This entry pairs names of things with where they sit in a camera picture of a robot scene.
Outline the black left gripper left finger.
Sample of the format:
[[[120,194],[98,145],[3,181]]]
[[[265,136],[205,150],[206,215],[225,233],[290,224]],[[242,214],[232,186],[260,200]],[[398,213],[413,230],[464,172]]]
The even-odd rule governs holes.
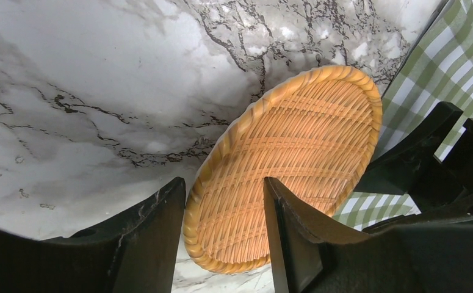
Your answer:
[[[176,177],[70,237],[37,241],[0,230],[0,292],[170,292],[185,201]]]

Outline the orange woven plate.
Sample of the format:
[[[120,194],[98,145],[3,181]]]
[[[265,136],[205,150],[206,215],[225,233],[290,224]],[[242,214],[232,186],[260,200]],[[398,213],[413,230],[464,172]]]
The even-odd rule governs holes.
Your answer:
[[[304,71],[250,104],[220,136],[189,192],[183,235],[192,261],[215,273],[270,262],[266,177],[332,216],[372,159],[382,113],[373,79],[345,65]]]

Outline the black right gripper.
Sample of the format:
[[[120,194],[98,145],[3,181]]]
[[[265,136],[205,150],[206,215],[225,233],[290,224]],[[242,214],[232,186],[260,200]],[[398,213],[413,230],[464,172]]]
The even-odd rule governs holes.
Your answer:
[[[404,195],[420,210],[408,220],[473,220],[473,118],[444,159],[435,151],[463,111],[441,101],[401,142],[374,159],[354,191]]]

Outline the green white checkered cloth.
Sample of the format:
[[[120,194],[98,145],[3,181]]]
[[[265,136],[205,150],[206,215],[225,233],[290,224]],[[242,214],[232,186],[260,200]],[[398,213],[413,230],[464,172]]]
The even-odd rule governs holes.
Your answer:
[[[378,158],[409,135],[440,102],[463,114],[435,151],[444,159],[473,118],[473,1],[447,1],[421,35],[383,95],[383,126],[374,155]],[[404,195],[354,192],[335,219],[357,230],[420,211]]]

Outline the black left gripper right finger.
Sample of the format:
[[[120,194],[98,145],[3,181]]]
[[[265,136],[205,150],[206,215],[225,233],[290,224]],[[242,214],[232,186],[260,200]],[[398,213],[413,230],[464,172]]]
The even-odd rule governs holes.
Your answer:
[[[362,232],[264,180],[276,292],[473,292],[473,194]]]

